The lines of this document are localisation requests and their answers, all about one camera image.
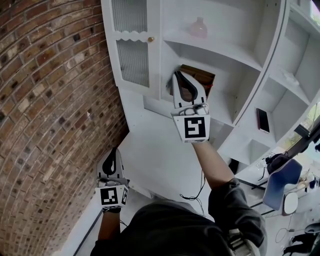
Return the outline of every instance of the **black phone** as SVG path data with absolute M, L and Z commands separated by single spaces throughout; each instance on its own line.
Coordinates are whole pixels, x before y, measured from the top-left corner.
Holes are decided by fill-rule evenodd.
M 257 108 L 256 109 L 257 119 L 258 119 L 258 129 L 265 133 L 270 133 L 268 115 L 267 112 Z

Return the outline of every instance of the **black shirt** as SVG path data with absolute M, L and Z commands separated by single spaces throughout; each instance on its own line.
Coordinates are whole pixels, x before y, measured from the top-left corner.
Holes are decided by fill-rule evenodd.
M 96 241 L 91 256 L 229 256 L 232 229 L 266 254 L 264 219 L 247 205 L 237 179 L 211 191 L 208 212 L 215 222 L 165 201 L 149 204 L 116 239 Z

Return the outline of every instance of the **black sleeve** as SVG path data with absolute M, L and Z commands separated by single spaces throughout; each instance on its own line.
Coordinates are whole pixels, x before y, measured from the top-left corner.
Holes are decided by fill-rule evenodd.
M 244 238 L 254 243 L 261 256 L 264 256 L 267 251 L 265 220 L 248 206 L 245 193 L 239 185 L 234 178 L 213 189 L 209 196 L 208 212 L 226 234 L 229 230 L 239 229 Z
M 90 256 L 107 256 L 108 248 L 111 248 L 111 240 L 97 240 L 95 241 L 95 246 L 93 247 Z

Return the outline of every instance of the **brick wall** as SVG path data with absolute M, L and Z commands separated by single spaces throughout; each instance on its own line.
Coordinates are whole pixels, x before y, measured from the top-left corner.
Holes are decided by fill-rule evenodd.
M 128 133 L 99 0 L 0 3 L 0 252 L 51 255 Z

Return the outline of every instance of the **chair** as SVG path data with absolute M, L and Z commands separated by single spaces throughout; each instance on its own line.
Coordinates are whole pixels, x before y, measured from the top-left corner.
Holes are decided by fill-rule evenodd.
M 301 171 L 301 164 L 298 163 L 295 159 L 290 159 L 279 169 L 271 173 L 267 182 L 262 202 L 251 206 L 251 208 L 259 206 L 261 204 L 265 204 L 273 209 L 272 211 L 265 212 L 262 215 L 278 211 L 281 208 L 284 198 L 285 186 L 287 184 L 297 184 L 300 178 Z

